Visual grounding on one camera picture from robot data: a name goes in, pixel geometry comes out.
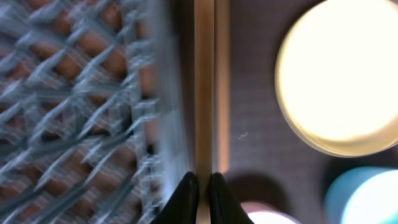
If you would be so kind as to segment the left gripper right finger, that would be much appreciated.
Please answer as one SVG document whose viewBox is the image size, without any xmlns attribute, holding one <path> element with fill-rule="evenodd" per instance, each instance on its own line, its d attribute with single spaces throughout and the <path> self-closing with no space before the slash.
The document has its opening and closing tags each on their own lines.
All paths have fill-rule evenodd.
<svg viewBox="0 0 398 224">
<path fill-rule="evenodd" d="M 211 224 L 254 224 L 230 192 L 219 172 L 210 178 Z"/>
</svg>

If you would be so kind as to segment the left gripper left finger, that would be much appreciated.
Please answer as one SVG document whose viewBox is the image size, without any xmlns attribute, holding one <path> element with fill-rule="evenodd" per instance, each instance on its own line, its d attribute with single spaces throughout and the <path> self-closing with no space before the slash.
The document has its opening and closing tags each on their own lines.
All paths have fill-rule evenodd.
<svg viewBox="0 0 398 224">
<path fill-rule="evenodd" d="M 195 173 L 187 172 L 150 224 L 196 224 L 198 201 L 198 179 Z"/>
</svg>

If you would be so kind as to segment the white pink bowl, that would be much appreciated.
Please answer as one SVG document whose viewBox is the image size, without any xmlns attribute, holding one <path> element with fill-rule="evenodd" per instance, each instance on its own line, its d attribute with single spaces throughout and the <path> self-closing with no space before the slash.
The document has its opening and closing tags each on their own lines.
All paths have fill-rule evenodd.
<svg viewBox="0 0 398 224">
<path fill-rule="evenodd" d="M 254 224 L 302 224 L 266 203 L 242 202 L 241 206 Z"/>
</svg>

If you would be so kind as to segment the light blue bowl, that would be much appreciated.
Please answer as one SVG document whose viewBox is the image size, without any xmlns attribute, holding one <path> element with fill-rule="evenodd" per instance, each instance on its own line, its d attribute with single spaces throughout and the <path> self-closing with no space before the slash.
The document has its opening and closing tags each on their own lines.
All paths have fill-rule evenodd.
<svg viewBox="0 0 398 224">
<path fill-rule="evenodd" d="M 397 169 L 359 167 L 341 174 L 324 209 L 332 224 L 397 224 Z"/>
</svg>

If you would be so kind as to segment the wooden chopstick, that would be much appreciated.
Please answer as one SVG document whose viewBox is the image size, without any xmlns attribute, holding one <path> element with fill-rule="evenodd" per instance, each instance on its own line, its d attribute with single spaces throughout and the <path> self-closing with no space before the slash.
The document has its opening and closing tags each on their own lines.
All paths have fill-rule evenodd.
<svg viewBox="0 0 398 224">
<path fill-rule="evenodd" d="M 218 171 L 229 170 L 230 135 L 230 3 L 217 0 L 215 6 L 215 68 Z"/>
<path fill-rule="evenodd" d="M 195 165 L 199 184 L 197 223 L 210 224 L 208 185 L 213 167 L 214 0 L 194 1 Z"/>
</svg>

